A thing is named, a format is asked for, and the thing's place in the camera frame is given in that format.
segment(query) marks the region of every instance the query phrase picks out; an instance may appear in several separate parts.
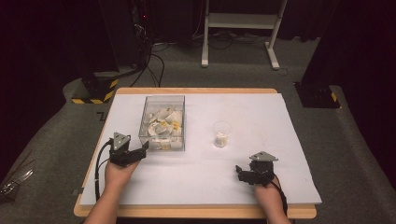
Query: yellow and black hazard tape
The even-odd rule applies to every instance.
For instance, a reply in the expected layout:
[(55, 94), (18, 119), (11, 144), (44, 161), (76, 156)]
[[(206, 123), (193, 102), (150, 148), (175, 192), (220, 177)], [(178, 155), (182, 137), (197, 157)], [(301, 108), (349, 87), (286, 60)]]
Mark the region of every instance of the yellow and black hazard tape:
[(110, 98), (113, 96), (113, 92), (116, 89), (117, 83), (119, 82), (118, 79), (111, 81), (108, 88), (103, 88), (104, 90), (100, 90), (98, 93), (100, 97), (92, 97), (92, 98), (72, 98), (72, 102), (77, 105), (84, 105), (84, 104), (105, 104), (107, 103)]

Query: wooden table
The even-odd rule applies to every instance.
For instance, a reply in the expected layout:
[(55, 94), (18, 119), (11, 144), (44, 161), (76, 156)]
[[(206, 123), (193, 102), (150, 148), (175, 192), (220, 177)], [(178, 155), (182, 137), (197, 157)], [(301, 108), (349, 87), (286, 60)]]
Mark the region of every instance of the wooden table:
[[(165, 93), (276, 93), (274, 89), (237, 89), (237, 88), (120, 88), (118, 94), (165, 94)], [(95, 155), (101, 146), (96, 147), (88, 173), (94, 168)], [(86, 186), (88, 173), (82, 187)], [(86, 217), (93, 205), (80, 205), (81, 194), (75, 205), (74, 213)], [(314, 204), (290, 204), (290, 219), (314, 218), (317, 210)], [(120, 205), (119, 217), (184, 217), (184, 218), (264, 218), (258, 205)]]

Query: forearm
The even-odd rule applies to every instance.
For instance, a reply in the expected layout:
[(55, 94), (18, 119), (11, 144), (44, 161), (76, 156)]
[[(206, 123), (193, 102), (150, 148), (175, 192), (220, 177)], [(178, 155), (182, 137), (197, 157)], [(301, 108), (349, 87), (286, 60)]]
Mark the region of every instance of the forearm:
[(116, 223), (117, 210), (120, 202), (120, 192), (105, 190), (97, 201), (84, 223), (109, 224)]

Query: gray carpet floor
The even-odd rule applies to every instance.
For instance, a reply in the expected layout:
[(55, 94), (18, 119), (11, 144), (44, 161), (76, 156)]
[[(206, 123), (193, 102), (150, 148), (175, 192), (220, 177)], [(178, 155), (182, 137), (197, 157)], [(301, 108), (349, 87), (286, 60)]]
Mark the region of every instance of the gray carpet floor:
[[(226, 43), (211, 40), (216, 48)], [(331, 86), (342, 108), (304, 108), (293, 86), (301, 81), (318, 44), (277, 40), (281, 69), (274, 71), (263, 42), (236, 43), (209, 50), (209, 66), (201, 67), (201, 47), (163, 44), (153, 48), (165, 69), (162, 87), (274, 88), (283, 94), (291, 121), (302, 144), (323, 203), (314, 219), (297, 223), (396, 223), (396, 193), (365, 144), (340, 87)], [(159, 78), (162, 63), (151, 58), (149, 68)], [(130, 86), (136, 75), (122, 77), (119, 87)], [(14, 203), (0, 204), (0, 223), (77, 224), (73, 209), (105, 122), (111, 100), (103, 105), (75, 105), (71, 96), (79, 80), (64, 87), (67, 100), (30, 141), (16, 166), (27, 157), (22, 183)], [(149, 70), (134, 84), (154, 87)], [(261, 220), (132, 219), (131, 223), (263, 223)]]

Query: hand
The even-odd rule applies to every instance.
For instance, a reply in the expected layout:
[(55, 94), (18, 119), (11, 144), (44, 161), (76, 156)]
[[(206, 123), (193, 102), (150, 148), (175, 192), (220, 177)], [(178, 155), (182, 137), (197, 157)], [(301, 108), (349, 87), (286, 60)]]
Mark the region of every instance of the hand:
[(121, 167), (108, 161), (105, 170), (105, 189), (122, 192), (139, 162), (136, 161), (127, 167)]
[[(277, 186), (279, 181), (277, 178), (272, 180)], [(263, 185), (255, 185), (256, 198), (262, 207), (269, 223), (290, 223), (283, 212), (282, 199), (276, 187), (269, 183), (266, 187)]]

